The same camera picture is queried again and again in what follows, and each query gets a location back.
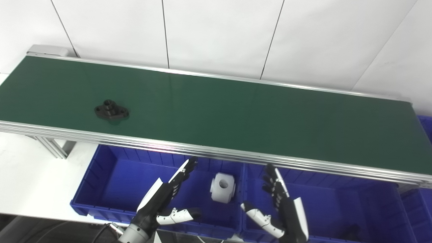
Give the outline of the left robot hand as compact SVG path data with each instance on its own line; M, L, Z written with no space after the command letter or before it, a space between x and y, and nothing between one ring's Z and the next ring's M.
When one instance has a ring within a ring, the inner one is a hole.
M202 214L200 208L168 209L174 197L179 193L182 183L187 180L197 163L197 157L187 159L168 182L160 178L154 182L139 204L131 224L144 231L156 230L160 225L172 225L196 220Z

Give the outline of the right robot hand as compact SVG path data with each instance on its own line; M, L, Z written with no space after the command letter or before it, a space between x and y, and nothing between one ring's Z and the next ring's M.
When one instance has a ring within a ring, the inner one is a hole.
M293 199L290 196L279 169L273 164L265 166L263 180L265 183L262 189L272 197L279 218L275 219L270 214L264 214L247 200L241 204L242 210L256 225L277 238L280 243L308 242L307 218L301 198Z

